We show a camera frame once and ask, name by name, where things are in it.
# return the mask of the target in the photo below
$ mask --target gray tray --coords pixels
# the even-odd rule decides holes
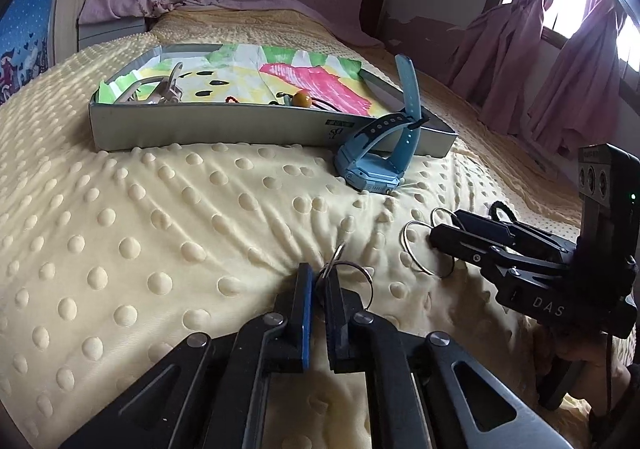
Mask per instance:
[[[176,44],[157,46],[126,65],[106,80],[110,83],[142,67],[152,57],[160,60],[207,55],[219,44]],[[404,107],[402,92],[367,70],[360,76],[390,112]],[[250,144],[300,144],[336,148],[374,118],[341,114],[315,108],[263,104],[189,103],[173,105],[116,105],[89,102],[89,118],[94,142],[108,152],[178,144],[247,142]],[[416,155],[442,158],[458,134],[442,119],[427,110],[430,120],[422,128]],[[391,152],[400,132],[391,134],[377,146]]]

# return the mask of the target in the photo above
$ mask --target blue poster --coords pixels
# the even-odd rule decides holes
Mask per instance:
[[[53,0],[13,0],[0,19],[0,104],[44,72]]]

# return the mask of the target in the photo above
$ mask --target person's hand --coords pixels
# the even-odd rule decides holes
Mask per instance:
[[[586,364],[569,390],[574,399],[584,399],[595,415],[607,412],[607,336],[584,333],[578,329],[549,329],[537,325],[533,330],[534,364],[540,376],[551,371],[555,355],[565,361]],[[630,382],[628,369],[615,353],[611,354],[611,406],[616,405]]]

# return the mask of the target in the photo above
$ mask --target yellow blanket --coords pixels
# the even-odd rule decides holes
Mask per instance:
[[[498,305],[474,267],[459,263],[444,280],[418,272],[398,236],[436,206],[482,213],[505,200],[523,219],[574,238],[571,193],[427,77],[425,101],[462,139],[444,159],[415,157],[391,196],[347,187],[325,150],[174,144],[96,152],[87,103],[98,83],[145,50],[176,42],[364,57],[372,72],[395,75],[381,52],[361,57],[295,12],[176,11],[152,32],[75,54],[0,107],[0,397],[29,442],[56,447],[190,332],[237,331],[270,309],[300,261],[318,269],[340,241],[345,259],[374,274],[373,312],[412,333],[449,332],[535,405],[528,320]],[[414,251],[446,270],[449,260],[425,235],[410,232]],[[354,273],[342,273],[342,283],[368,299]],[[587,447],[585,412],[565,402],[549,419]],[[317,318],[310,371],[273,381],[263,447],[364,449],[369,432],[364,378],[329,371]]]

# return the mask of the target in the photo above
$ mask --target pink drawing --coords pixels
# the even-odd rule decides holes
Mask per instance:
[[[367,110],[371,106],[371,102],[343,85],[337,75],[328,73],[321,66],[291,66],[284,63],[271,63],[263,65],[260,72],[279,77],[301,90],[309,90],[312,97],[331,103],[342,113],[369,115]]]

